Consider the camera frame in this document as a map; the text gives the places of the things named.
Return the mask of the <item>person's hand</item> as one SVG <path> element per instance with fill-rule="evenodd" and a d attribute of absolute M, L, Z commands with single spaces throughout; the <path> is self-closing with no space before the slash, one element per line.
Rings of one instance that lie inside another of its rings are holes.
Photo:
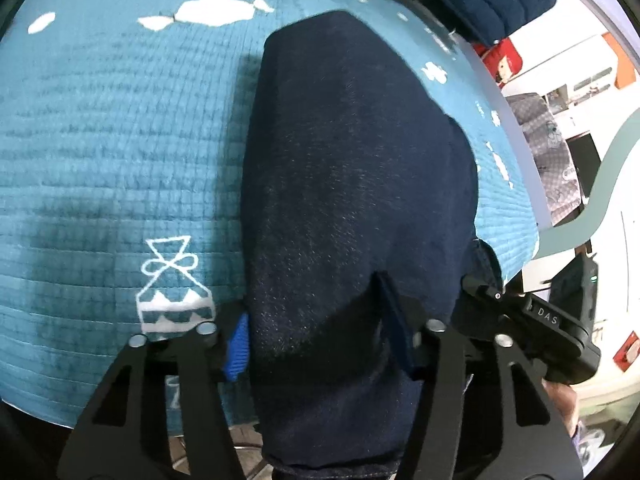
<path fill-rule="evenodd" d="M 579 428 L 579 405 L 578 396 L 569 385 L 560 382 L 541 381 L 544 390 L 548 394 L 551 402 L 558 410 L 567 433 L 572 439 L 578 434 Z"/>

